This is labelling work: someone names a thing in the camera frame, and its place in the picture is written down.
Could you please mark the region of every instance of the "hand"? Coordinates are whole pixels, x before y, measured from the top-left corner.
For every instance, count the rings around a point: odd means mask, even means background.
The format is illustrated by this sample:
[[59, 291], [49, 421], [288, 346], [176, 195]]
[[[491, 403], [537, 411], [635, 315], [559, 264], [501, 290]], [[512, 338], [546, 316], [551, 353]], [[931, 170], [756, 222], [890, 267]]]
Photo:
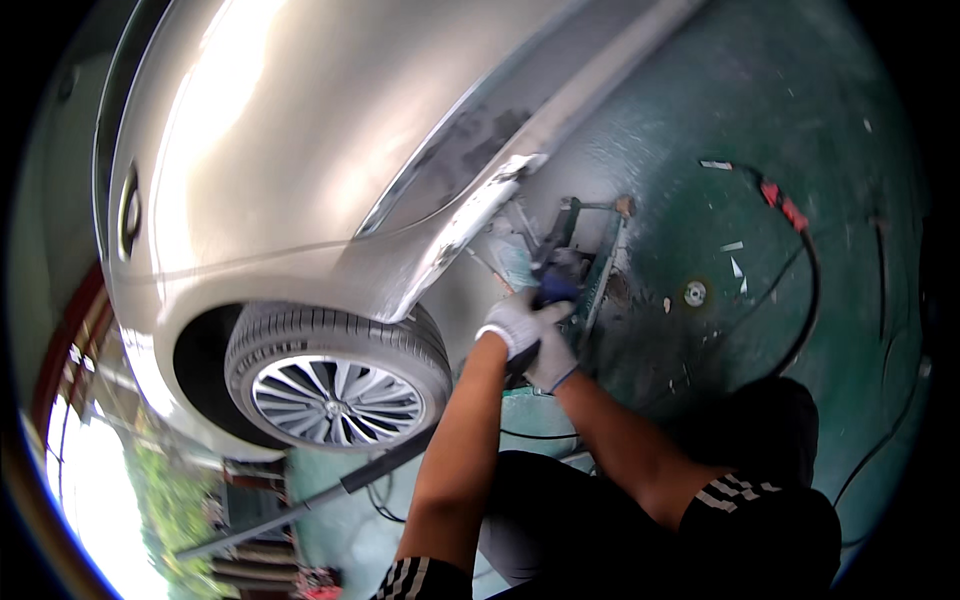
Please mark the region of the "hand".
[[556, 326], [548, 326], [540, 336], [540, 350], [524, 375], [527, 381], [552, 394], [577, 369], [577, 359]]
[[573, 304], [555, 302], [534, 310], [531, 303], [536, 294], [536, 289], [528, 287], [494, 304], [476, 339], [487, 331], [497, 334], [507, 345], [507, 360], [510, 360], [535, 344], [544, 331], [556, 332], [554, 323], [573, 312]]

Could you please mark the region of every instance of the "alloy wheel rim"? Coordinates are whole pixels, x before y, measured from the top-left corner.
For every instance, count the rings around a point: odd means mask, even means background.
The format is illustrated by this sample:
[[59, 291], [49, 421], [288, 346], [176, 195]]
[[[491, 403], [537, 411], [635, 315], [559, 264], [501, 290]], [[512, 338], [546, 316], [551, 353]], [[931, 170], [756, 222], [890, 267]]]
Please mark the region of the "alloy wheel rim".
[[423, 399], [398, 375], [325, 355], [283, 358], [253, 379], [256, 411], [288, 436], [315, 445], [372, 447], [406, 437]]

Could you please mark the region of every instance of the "green floor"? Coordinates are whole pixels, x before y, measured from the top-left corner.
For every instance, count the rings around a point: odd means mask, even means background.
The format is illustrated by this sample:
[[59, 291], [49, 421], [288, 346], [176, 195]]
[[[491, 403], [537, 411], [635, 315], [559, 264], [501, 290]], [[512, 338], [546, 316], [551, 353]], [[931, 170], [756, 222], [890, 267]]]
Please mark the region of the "green floor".
[[[801, 247], [796, 233], [748, 182], [703, 169], [700, 158], [759, 168], [810, 220], [822, 262], [822, 310], [788, 376], [810, 389], [820, 410], [814, 487], [832, 500], [890, 428], [917, 380], [921, 332], [913, 290], [927, 209], [909, 127], [882, 66], [842, 3], [710, 3], [524, 188], [528, 203], [541, 208], [541, 222], [562, 196], [585, 202], [620, 193], [636, 198], [626, 251], [617, 261], [617, 301], [604, 303], [585, 363], [618, 400], [660, 421], [767, 373], [793, 342], [809, 305], [803, 255], [776, 294], [767, 294]], [[872, 216], [888, 224], [882, 337], [884, 292]], [[733, 242], [742, 242], [743, 249], [720, 250]], [[739, 294], [742, 280], [733, 276], [731, 256], [748, 280], [745, 295]], [[708, 289], [699, 308], [683, 300], [694, 279]], [[664, 298], [671, 299], [669, 312]], [[925, 397], [921, 379], [898, 436], [844, 495], [837, 508], [844, 540], [863, 537], [882, 514], [909, 457]], [[504, 426], [539, 434], [570, 431], [549, 400], [506, 401]], [[505, 448], [553, 455], [572, 447], [570, 441], [503, 442]], [[365, 460], [295, 451], [294, 495], [319, 490]], [[389, 504], [401, 515], [417, 465], [394, 477]], [[401, 533], [362, 493], [324, 506], [297, 529], [307, 561], [345, 570], [346, 598], [375, 589]], [[845, 551], [845, 562], [855, 551]], [[478, 572], [486, 569], [481, 559]], [[503, 586], [495, 573], [480, 577], [476, 597]]]

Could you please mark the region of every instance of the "car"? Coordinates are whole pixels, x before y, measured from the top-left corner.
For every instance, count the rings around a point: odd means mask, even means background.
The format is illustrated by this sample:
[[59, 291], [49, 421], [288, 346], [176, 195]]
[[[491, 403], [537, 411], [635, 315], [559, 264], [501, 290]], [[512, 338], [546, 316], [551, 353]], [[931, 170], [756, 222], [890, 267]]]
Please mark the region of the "car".
[[142, 393], [226, 456], [389, 449], [452, 388], [419, 305], [699, 0], [143, 0], [93, 209]]

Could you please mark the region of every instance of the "tire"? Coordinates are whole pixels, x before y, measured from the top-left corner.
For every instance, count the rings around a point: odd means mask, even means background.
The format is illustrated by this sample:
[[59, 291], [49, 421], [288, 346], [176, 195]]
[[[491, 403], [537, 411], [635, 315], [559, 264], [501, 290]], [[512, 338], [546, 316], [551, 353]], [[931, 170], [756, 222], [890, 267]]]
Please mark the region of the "tire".
[[[344, 398], [327, 390], [341, 386], [341, 372], [347, 373]], [[386, 387], [347, 398], [349, 390], [380, 378]], [[440, 418], [452, 389], [440, 332], [420, 306], [400, 323], [382, 324], [303, 304], [250, 303], [230, 336], [224, 379], [240, 411], [266, 433], [287, 444], [340, 452], [401, 444]], [[310, 397], [301, 399], [306, 393]], [[275, 410], [280, 405], [282, 411]], [[295, 419], [275, 422], [287, 416]]]

